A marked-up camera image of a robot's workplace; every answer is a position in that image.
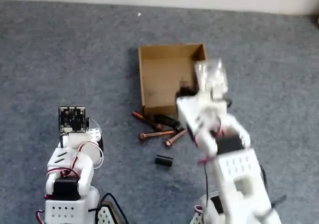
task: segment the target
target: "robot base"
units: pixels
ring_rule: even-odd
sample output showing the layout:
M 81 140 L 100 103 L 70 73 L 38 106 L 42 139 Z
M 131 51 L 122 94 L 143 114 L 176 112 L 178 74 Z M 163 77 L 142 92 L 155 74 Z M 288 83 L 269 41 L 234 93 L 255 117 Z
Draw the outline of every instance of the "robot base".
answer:
M 100 195 L 96 188 L 90 187 L 85 198 L 77 201 L 46 200 L 46 224 L 94 224 L 95 212 L 89 209 L 97 207 Z M 111 207 L 102 207 L 98 213 L 98 224 L 119 224 L 113 215 Z
M 218 201 L 218 192 L 209 193 L 208 198 L 207 209 L 202 214 L 195 213 L 189 224 L 226 224 L 225 214 Z M 200 199 L 200 202 L 202 205 L 206 205 L 206 195 Z M 260 222 L 251 217 L 244 224 L 260 224 Z

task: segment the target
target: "circuit board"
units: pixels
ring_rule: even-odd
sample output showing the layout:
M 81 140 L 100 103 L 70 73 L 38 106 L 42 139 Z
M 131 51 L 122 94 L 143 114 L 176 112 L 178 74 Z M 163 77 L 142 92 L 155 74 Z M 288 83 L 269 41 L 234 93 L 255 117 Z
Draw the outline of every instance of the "circuit board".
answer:
M 85 107 L 59 107 L 59 132 L 75 133 L 86 131 Z

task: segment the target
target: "clear plastic part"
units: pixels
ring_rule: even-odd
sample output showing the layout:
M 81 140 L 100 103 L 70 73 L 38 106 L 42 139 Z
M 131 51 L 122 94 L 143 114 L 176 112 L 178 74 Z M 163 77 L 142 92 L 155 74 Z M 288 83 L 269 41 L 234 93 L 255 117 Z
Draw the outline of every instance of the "clear plastic part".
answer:
M 89 119 L 90 119 L 90 128 L 98 128 L 100 130 L 100 133 L 102 134 L 102 129 L 100 125 L 91 117 Z
M 199 91 L 212 92 L 215 98 L 221 98 L 228 91 L 226 71 L 220 58 L 200 61 L 195 70 Z

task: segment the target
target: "gray carpet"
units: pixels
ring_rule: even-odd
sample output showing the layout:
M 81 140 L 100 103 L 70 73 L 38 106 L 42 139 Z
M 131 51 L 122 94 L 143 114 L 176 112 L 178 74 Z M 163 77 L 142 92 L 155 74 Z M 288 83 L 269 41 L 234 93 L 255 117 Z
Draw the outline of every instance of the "gray carpet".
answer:
M 104 131 L 93 186 L 132 224 L 186 224 L 205 193 L 198 151 L 184 137 L 139 145 L 137 47 L 203 42 L 222 57 L 231 112 L 248 129 L 284 224 L 319 216 L 319 31 L 308 17 L 209 10 L 0 1 L 0 223 L 36 223 L 57 107 L 83 105 Z M 165 170 L 157 154 L 174 158 Z M 210 190 L 214 189 L 210 178 Z

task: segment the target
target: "white plastic part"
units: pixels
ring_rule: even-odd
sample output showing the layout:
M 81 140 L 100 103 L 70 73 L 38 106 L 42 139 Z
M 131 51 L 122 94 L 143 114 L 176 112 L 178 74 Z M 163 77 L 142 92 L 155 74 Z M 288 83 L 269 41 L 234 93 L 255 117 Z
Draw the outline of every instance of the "white plastic part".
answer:
M 46 200 L 45 223 L 94 224 L 95 212 L 88 212 L 88 210 L 97 207 L 99 198 L 98 190 L 90 187 L 88 195 L 77 201 Z
M 202 221 L 202 218 L 203 218 L 203 214 L 195 213 L 194 217 L 192 218 L 189 224 L 205 224 Z
M 101 140 L 102 135 L 98 128 L 89 129 L 88 133 L 90 134 L 91 140 L 95 142 L 99 142 Z
M 117 224 L 108 207 L 102 207 L 98 214 L 98 224 Z
M 82 142 L 90 141 L 91 135 L 88 132 L 85 133 L 69 133 L 63 136 L 63 147 L 69 147 L 76 149 Z
M 226 101 L 212 101 L 203 94 L 181 97 L 176 100 L 178 118 L 195 136 L 198 148 L 209 157 L 217 154 L 217 144 L 210 134 L 216 129 L 216 118 L 220 119 L 221 130 L 232 130 L 242 138 L 245 148 L 250 147 L 250 135 L 237 119 L 227 113 Z
M 266 214 L 271 203 L 253 149 L 218 155 L 212 168 L 225 215 L 225 222 L 220 219 L 221 223 L 281 224 L 275 210 L 262 221 L 256 218 Z
M 48 171 L 53 168 L 60 167 L 70 168 L 76 154 L 77 150 L 72 148 L 56 148 L 48 162 Z M 78 181 L 78 192 L 80 196 L 87 195 L 94 174 L 93 162 L 91 158 L 87 154 L 79 152 L 78 160 L 74 166 L 74 171 L 80 174 L 80 179 Z M 50 173 L 48 175 L 45 186 L 47 194 L 52 195 L 54 180 L 60 176 L 61 175 L 59 171 Z

